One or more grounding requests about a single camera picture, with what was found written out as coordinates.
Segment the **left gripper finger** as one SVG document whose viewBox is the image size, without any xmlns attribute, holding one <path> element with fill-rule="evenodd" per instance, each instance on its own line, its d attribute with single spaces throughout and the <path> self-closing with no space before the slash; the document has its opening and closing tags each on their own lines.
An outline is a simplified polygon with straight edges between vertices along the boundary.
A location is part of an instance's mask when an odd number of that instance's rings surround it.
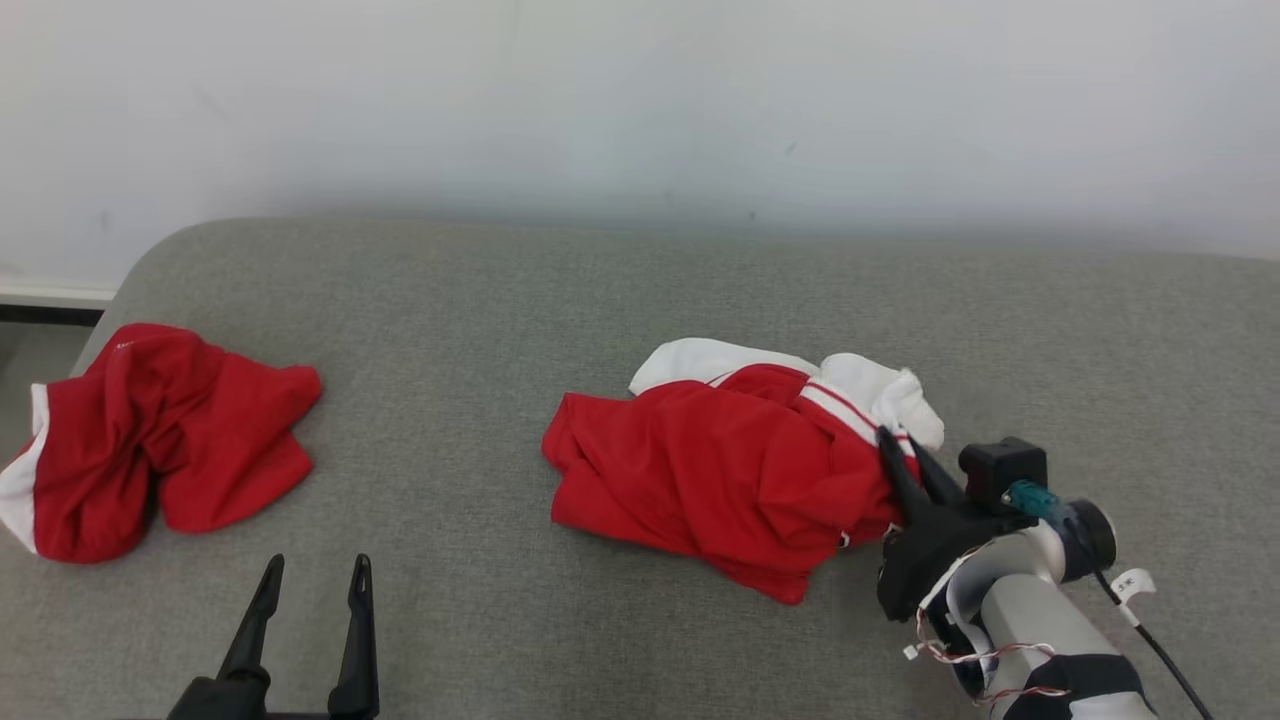
<svg viewBox="0 0 1280 720">
<path fill-rule="evenodd" d="M 285 559 L 275 553 L 268 562 L 256 591 L 239 621 L 239 626 L 218 673 L 219 682 L 253 682 L 270 685 L 270 675 L 262 665 L 269 621 L 275 615 Z"/>
<path fill-rule="evenodd" d="M 372 565 L 358 553 L 347 594 L 349 625 L 337 684 L 326 702 L 329 719 L 375 719 L 380 712 Z"/>
</svg>

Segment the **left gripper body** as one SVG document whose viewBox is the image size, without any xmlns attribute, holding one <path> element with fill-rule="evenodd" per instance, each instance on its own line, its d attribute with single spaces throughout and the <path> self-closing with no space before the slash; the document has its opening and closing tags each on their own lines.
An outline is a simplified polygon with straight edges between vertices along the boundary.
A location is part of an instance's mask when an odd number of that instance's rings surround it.
<svg viewBox="0 0 1280 720">
<path fill-rule="evenodd" d="M 166 719 L 330 719 L 329 714 L 273 712 L 266 708 L 269 682 L 261 676 L 195 678 Z"/>
</svg>

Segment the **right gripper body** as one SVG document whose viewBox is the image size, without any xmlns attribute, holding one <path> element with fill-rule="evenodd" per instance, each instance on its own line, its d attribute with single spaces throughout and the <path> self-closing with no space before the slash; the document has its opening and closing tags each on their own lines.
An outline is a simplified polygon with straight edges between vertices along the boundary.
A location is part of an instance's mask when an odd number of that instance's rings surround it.
<svg viewBox="0 0 1280 720">
<path fill-rule="evenodd" d="M 883 543 L 876 596 L 886 618 L 905 623 L 956 560 L 1036 524 L 1036 518 L 1023 512 L 991 512 L 972 502 L 911 501 L 905 528 Z"/>
</svg>

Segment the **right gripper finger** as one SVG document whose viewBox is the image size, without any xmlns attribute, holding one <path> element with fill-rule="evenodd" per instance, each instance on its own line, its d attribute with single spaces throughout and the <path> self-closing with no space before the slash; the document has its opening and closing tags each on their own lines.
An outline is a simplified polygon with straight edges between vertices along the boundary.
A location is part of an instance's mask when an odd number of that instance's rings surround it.
<svg viewBox="0 0 1280 720">
<path fill-rule="evenodd" d="M 966 500 L 964 488 L 948 474 L 942 464 L 918 441 L 911 442 L 922 487 L 937 505 L 957 505 Z"/>
<path fill-rule="evenodd" d="M 900 436 L 888 427 L 876 429 L 879 461 L 893 492 L 904 521 L 923 519 L 936 506 L 931 473 L 925 469 L 927 451 L 910 434 Z"/>
</svg>

